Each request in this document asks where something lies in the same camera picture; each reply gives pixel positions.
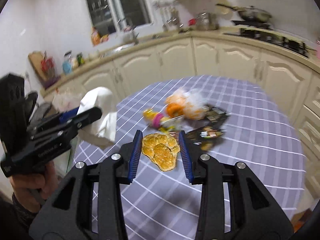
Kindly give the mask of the person's left hand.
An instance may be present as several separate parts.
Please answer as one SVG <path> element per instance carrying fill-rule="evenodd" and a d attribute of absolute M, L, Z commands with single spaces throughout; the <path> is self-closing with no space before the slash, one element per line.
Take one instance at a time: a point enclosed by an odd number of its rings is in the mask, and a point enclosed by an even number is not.
<path fill-rule="evenodd" d="M 32 213 L 39 212 L 41 205 L 31 194 L 30 190 L 40 190 L 42 199 L 48 199 L 58 187 L 58 178 L 53 161 L 46 164 L 44 175 L 17 174 L 9 178 L 14 195 L 18 202 Z"/>

